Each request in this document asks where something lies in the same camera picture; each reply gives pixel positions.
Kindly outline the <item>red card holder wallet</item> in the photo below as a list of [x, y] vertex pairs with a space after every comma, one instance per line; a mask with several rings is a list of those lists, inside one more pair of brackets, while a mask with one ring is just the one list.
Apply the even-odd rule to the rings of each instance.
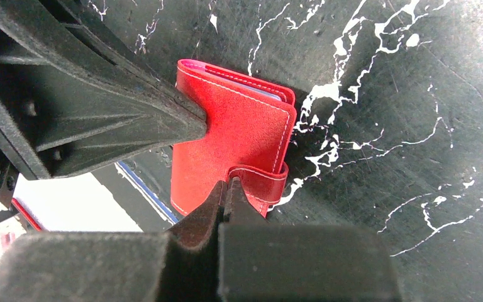
[[218, 181], [238, 177], [248, 202], [265, 216], [289, 173], [294, 92], [193, 59], [178, 61], [176, 87], [205, 111], [207, 129], [203, 138], [173, 147], [171, 205], [188, 215]]

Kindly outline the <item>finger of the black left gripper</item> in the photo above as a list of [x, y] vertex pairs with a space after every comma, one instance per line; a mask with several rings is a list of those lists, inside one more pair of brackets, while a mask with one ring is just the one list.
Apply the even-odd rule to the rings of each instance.
[[141, 95], [144, 100], [182, 100], [183, 94], [164, 81], [93, 13], [95, 5], [87, 1], [41, 1], [41, 5], [58, 20], [73, 39], [72, 47], [87, 48], [84, 57], [86, 70], [109, 67], [116, 71], [116, 80], [108, 80], [103, 89], [72, 77], [68, 72], [37, 68], [37, 89], [56, 99], [133, 100]]
[[0, 1], [0, 153], [29, 180], [76, 176], [155, 147], [202, 138], [205, 112], [182, 100], [56, 99], [37, 89], [37, 68], [103, 89], [109, 67], [86, 70], [87, 48], [41, 1]]

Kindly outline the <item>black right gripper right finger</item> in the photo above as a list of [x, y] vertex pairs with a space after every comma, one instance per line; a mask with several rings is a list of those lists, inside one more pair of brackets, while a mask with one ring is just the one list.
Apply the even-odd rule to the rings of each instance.
[[239, 178], [225, 193], [218, 228], [221, 301], [400, 301], [381, 238], [347, 225], [267, 222]]

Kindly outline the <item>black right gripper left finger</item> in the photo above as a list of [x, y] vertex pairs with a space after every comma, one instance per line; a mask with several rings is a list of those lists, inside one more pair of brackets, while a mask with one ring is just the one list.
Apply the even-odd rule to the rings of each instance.
[[164, 232], [30, 232], [0, 258], [0, 301], [217, 301], [227, 184]]

